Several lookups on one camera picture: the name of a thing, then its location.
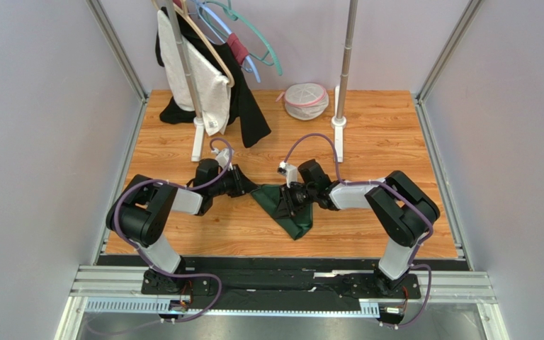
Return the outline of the dark green cloth napkin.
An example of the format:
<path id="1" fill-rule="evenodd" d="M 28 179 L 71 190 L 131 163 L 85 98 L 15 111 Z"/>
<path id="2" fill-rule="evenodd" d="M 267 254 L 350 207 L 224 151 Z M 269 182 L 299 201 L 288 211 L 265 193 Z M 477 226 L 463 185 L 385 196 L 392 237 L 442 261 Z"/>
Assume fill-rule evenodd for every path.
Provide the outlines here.
<path id="1" fill-rule="evenodd" d="M 270 217 L 277 207 L 280 187 L 279 185 L 264 184 L 259 186 L 259 189 L 251 192 L 251 197 Z M 302 238 L 313 226 L 312 204 L 301 210 L 296 210 L 296 212 L 297 215 L 292 218 L 274 219 L 271 217 L 293 240 Z"/>

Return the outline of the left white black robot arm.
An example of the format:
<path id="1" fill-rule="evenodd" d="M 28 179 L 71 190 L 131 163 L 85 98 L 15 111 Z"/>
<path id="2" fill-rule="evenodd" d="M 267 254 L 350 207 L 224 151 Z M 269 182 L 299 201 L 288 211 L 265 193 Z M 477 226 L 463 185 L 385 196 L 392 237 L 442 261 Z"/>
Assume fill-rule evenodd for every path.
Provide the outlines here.
<path id="1" fill-rule="evenodd" d="M 240 197 L 259 186 L 230 161 L 198 162 L 189 187 L 136 175 L 111 206 L 106 227 L 132 246 L 155 272 L 186 278 L 185 261 L 164 236 L 171 213 L 203 216 L 218 196 Z"/>

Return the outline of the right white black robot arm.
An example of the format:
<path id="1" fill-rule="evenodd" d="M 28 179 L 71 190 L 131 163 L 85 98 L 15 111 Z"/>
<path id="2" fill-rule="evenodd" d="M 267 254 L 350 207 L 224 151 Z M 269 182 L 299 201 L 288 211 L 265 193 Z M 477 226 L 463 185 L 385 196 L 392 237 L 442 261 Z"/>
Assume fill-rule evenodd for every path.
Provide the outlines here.
<path id="1" fill-rule="evenodd" d="M 331 211 L 366 209 L 375 213 L 389 237 L 378 264 L 386 281 L 405 276 L 441 216 L 437 204 L 402 171 L 376 180 L 333 181 L 314 159 L 299 166 L 281 165 L 278 171 L 286 177 L 270 214 L 278 222 L 301 222 L 313 204 Z"/>

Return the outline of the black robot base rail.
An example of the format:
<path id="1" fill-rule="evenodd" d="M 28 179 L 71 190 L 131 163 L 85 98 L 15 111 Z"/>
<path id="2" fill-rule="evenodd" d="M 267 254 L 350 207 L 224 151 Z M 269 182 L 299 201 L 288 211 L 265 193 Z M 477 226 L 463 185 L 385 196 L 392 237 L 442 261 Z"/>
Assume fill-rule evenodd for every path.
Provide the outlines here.
<path id="1" fill-rule="evenodd" d="M 378 259 L 185 256 L 186 278 L 163 278 L 138 256 L 110 255 L 99 266 L 137 266 L 146 295 L 186 293 L 193 307 L 216 310 L 355 312 L 361 299 L 414 302 L 426 295 L 426 276 L 380 277 Z"/>

